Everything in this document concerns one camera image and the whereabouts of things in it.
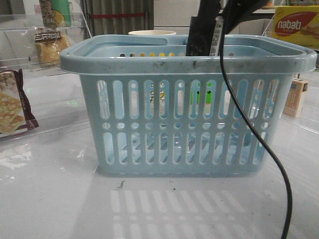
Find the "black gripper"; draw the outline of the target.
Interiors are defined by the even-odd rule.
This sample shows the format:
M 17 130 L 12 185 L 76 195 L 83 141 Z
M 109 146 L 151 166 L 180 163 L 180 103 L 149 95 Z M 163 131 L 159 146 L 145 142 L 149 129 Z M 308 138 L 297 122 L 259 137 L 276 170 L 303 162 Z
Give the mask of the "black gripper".
M 218 56 L 224 18 L 219 0 L 201 0 L 190 21 L 186 56 Z

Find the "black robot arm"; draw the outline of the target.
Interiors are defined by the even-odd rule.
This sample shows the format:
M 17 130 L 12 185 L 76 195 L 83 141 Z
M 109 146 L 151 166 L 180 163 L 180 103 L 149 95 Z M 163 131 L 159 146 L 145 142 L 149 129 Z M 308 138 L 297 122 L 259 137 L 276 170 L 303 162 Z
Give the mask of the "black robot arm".
M 265 6 L 266 0 L 201 0 L 197 16 L 190 21 L 186 56 L 218 56 L 221 39 L 247 15 Z

